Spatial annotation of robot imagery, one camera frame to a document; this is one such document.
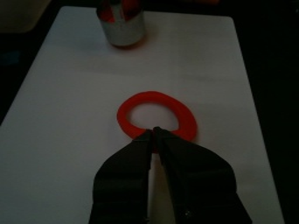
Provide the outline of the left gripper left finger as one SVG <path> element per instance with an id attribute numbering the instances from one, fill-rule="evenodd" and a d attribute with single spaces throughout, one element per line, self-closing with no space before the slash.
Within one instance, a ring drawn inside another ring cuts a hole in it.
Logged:
<path id="1" fill-rule="evenodd" d="M 147 224 L 152 146 L 147 130 L 100 166 L 88 224 Z"/>

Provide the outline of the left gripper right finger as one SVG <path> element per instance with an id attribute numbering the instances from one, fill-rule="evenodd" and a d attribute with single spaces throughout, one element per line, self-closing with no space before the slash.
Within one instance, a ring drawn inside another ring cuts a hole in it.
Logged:
<path id="1" fill-rule="evenodd" d="M 154 128 L 176 224 L 252 224 L 230 163 L 172 132 Z"/>

